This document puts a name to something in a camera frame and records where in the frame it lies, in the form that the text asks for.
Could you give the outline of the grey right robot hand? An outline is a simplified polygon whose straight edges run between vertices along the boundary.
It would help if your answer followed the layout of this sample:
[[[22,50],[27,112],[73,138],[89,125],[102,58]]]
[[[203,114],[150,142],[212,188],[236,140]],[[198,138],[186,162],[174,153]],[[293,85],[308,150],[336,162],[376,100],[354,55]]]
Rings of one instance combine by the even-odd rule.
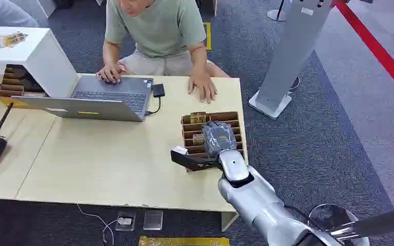
[[[230,124],[210,120],[201,126],[205,152],[218,156],[222,151],[237,150],[237,141]]]

